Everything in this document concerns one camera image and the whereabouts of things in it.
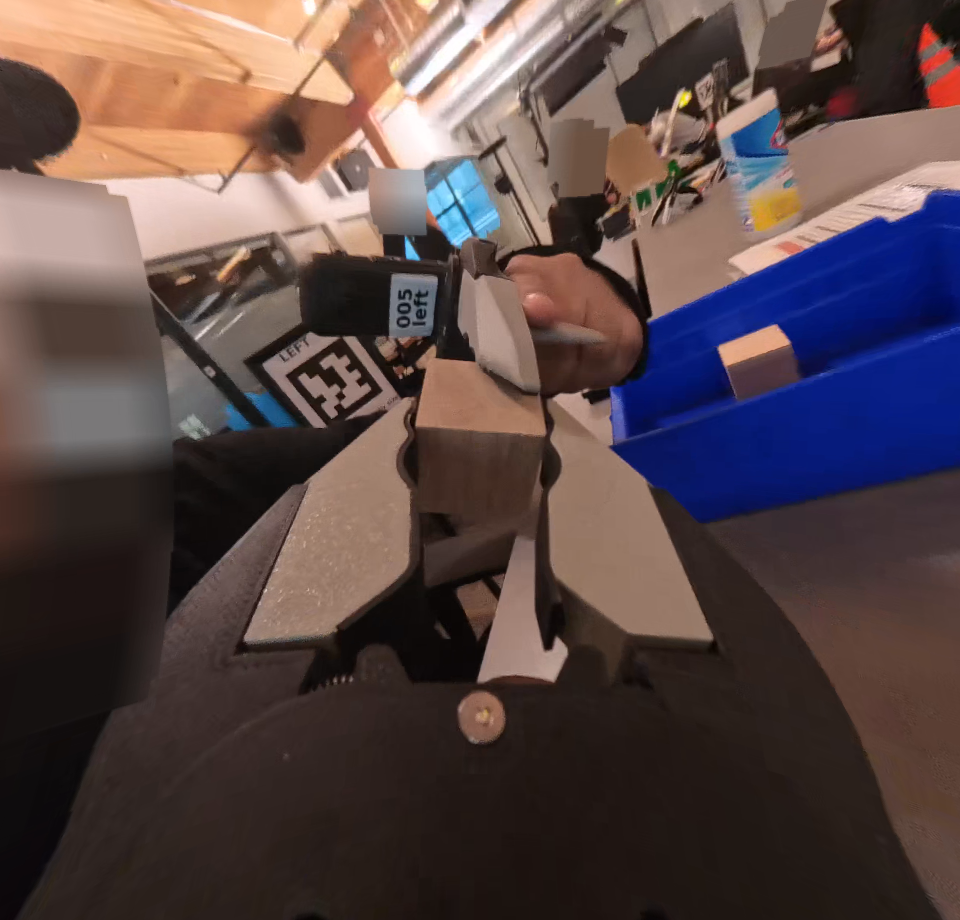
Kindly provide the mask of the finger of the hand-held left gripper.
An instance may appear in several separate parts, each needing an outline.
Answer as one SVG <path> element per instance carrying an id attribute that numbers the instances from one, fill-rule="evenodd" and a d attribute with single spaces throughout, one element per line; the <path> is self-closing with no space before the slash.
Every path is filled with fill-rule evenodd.
<path id="1" fill-rule="evenodd" d="M 485 372 L 537 396 L 542 384 L 531 329 L 520 291 L 498 267 L 497 249 L 484 239 L 462 244 L 459 329 Z"/>

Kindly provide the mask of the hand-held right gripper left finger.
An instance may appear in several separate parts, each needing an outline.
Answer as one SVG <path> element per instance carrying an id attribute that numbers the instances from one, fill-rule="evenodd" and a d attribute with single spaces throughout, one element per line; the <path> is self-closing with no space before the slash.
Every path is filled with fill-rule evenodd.
<path id="1" fill-rule="evenodd" d="M 420 556 L 402 399 L 306 484 L 251 615 L 249 648 L 332 643 L 405 584 Z"/>

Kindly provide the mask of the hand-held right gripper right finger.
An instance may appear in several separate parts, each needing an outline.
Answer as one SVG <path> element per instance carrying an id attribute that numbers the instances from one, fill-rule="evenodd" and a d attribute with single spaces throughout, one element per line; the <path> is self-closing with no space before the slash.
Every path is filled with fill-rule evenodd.
<path id="1" fill-rule="evenodd" d="M 612 678 L 637 651 L 710 650 L 714 633 L 647 482 L 556 401 L 545 412 L 549 638 L 597 651 Z"/>

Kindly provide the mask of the medium wooden cube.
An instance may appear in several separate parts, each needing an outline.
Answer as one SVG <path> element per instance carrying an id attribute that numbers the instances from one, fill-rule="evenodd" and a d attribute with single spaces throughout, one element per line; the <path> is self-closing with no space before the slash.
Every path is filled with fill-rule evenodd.
<path id="1" fill-rule="evenodd" d="M 414 439 L 422 514 L 480 523 L 531 509 L 546 448 L 540 395 L 474 362 L 435 358 L 416 403 Z"/>

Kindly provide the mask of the blue plastic bin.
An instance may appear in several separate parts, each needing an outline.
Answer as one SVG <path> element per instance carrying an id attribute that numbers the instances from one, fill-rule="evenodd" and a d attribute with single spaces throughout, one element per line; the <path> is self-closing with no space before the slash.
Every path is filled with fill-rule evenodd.
<path id="1" fill-rule="evenodd" d="M 799 380 L 737 399 L 720 345 L 778 326 Z M 654 319 L 613 450 L 700 521 L 958 467 L 959 198 L 854 230 Z"/>

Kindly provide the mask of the large wooden cube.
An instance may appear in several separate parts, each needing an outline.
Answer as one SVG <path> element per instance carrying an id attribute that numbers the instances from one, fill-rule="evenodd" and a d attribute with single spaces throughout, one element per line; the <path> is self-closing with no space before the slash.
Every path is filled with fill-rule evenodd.
<path id="1" fill-rule="evenodd" d="M 792 342 L 778 325 L 722 343 L 717 353 L 738 401 L 769 394 L 802 378 Z"/>

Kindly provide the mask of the grey desk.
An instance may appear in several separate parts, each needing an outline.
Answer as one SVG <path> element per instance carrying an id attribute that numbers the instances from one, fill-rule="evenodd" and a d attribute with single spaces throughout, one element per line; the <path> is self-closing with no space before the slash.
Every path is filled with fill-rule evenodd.
<path id="1" fill-rule="evenodd" d="M 958 160 L 958 108 L 838 123 L 791 146 L 818 216 L 933 161 Z M 655 316 L 732 282 L 751 244 L 726 183 L 672 226 L 639 229 Z M 943 918 L 958 918 L 958 472 L 709 529 L 798 629 L 877 774 L 896 832 Z"/>

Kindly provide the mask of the person's left hand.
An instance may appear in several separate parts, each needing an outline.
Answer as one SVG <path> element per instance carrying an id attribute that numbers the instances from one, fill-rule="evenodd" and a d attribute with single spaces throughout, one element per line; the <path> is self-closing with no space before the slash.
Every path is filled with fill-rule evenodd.
<path id="1" fill-rule="evenodd" d="M 607 389 L 642 375 L 647 326 L 640 299 L 624 278 L 589 258 L 549 250 L 517 254 L 502 271 L 516 286 L 532 329 L 568 324 L 604 339 L 593 345 L 536 343 L 544 396 Z"/>

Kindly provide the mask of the blue lit window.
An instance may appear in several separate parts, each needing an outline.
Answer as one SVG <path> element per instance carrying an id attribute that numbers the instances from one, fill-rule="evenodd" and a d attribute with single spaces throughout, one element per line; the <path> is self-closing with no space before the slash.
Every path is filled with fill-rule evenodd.
<path id="1" fill-rule="evenodd" d="M 447 158 L 424 170 L 427 207 L 454 247 L 471 238 L 492 239 L 501 227 L 498 206 L 474 158 Z"/>

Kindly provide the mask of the wipes canister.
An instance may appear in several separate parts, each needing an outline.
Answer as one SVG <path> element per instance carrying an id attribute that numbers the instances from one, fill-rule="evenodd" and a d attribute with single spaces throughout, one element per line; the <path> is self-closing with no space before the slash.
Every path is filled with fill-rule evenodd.
<path id="1" fill-rule="evenodd" d="M 794 226 L 803 204 L 774 89 L 720 118 L 716 134 L 743 230 L 765 239 Z"/>

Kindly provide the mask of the white paper sheet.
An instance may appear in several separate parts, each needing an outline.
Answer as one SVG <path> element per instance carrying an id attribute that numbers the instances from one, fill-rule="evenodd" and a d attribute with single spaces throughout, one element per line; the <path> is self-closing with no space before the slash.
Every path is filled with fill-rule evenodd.
<path id="1" fill-rule="evenodd" d="M 738 277 L 749 277 L 874 219 L 899 221 L 922 209 L 933 193 L 958 190 L 959 162 L 930 162 L 732 256 L 727 265 Z"/>

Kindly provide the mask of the silver ceiling duct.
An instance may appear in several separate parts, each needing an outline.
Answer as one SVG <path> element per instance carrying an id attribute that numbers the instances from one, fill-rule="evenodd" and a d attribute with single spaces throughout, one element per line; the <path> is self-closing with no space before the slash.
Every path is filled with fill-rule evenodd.
<path id="1" fill-rule="evenodd" d="M 410 97 L 433 110 L 485 98 L 595 14 L 627 0 L 455 0 L 390 63 Z"/>

